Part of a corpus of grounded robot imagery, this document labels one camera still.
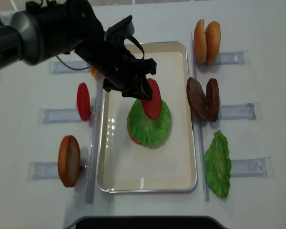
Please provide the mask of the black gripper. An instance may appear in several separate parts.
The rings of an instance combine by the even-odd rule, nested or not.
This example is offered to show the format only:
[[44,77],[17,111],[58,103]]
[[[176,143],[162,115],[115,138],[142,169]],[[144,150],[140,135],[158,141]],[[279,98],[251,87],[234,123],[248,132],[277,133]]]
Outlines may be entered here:
[[83,40],[75,53],[92,65],[105,77],[106,91],[119,91],[123,97],[151,100],[153,91],[146,78],[156,73],[153,59],[135,58],[125,47],[130,40],[139,50],[140,43],[133,37],[132,16],[122,19],[104,31],[102,24],[94,16],[81,16],[76,22],[76,33]]

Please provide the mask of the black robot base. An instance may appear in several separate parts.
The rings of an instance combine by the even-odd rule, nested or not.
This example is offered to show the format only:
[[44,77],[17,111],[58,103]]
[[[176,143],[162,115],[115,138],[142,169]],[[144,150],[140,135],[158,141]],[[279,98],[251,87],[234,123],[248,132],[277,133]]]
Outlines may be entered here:
[[223,229],[205,217],[93,217],[73,223],[75,229]]

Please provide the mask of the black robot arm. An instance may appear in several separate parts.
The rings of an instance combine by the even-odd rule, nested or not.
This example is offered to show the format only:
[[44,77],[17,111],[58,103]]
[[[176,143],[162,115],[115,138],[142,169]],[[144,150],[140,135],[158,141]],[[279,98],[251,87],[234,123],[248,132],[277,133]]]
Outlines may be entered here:
[[9,25],[0,25],[0,70],[17,61],[35,66],[74,52],[103,74],[106,91],[149,100],[153,93],[146,76],[156,73],[156,62],[137,59],[126,49],[125,40],[138,45],[133,34],[132,16],[104,30],[86,0],[52,0],[46,6],[29,1]]

